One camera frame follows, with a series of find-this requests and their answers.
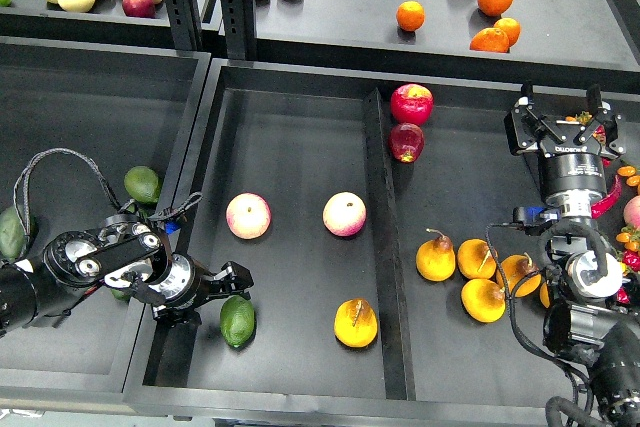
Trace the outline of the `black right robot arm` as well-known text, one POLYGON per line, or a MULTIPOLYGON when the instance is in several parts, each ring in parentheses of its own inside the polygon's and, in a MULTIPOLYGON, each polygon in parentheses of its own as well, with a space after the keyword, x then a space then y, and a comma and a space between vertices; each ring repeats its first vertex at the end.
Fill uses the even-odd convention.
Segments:
POLYGON ((614 248, 598 230, 597 210, 614 187, 604 162, 625 152, 623 118, 602 100, 598 85, 586 91, 586 112, 574 120, 544 114, 533 85, 504 118, 510 152, 537 160, 540 207, 518 207, 509 227, 535 236, 535 273, 550 305, 543 344, 536 346, 517 324, 516 340, 528 352, 558 366, 573 396, 545 406, 550 426, 636 426, 639 423, 639 305, 621 303, 621 288, 639 285, 623 273, 614 248))

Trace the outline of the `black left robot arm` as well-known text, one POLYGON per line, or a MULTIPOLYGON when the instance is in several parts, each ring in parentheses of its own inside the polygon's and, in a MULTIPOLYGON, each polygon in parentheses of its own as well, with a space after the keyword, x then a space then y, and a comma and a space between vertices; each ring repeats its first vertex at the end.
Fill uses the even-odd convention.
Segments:
POLYGON ((247 268, 228 262, 212 273, 169 246, 169 233, 199 202, 200 193, 177 207, 157 210, 162 180, 153 169, 136 166, 125 174, 129 199, 121 203, 85 155, 79 158, 97 177, 114 215, 98 228, 64 232, 30 256, 36 235, 29 206, 31 175, 46 157, 70 152, 48 149, 34 155, 14 184, 12 207, 1 214, 3 334, 46 319, 58 322, 101 287, 151 306, 154 317, 169 326, 185 322, 212 300, 248 295, 253 279, 247 268))

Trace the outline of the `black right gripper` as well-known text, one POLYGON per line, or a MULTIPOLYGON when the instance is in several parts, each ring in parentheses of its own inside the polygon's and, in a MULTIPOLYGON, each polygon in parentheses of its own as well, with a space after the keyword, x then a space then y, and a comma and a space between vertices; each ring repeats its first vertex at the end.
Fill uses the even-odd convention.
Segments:
POLYGON ((600 157, 621 157, 626 152, 622 117, 602 100, 598 84, 587 88, 586 109, 575 120, 578 133, 573 144, 579 147, 560 145, 565 136, 555 120, 536 110, 531 81, 522 84, 520 97, 504 117, 510 153, 538 152, 540 192, 547 205, 601 200, 607 187, 600 157))

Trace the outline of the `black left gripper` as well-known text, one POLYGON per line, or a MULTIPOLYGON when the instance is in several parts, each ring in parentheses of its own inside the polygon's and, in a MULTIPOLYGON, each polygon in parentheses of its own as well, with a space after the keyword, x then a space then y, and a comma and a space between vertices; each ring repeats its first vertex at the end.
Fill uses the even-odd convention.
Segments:
POLYGON ((168 270, 150 283, 150 288, 164 297, 160 306, 152 307, 152 316, 167 327, 199 327, 200 314, 189 309, 234 295, 249 299, 253 286, 251 272, 237 262, 228 261, 219 272, 211 273, 190 256, 174 254, 168 270))

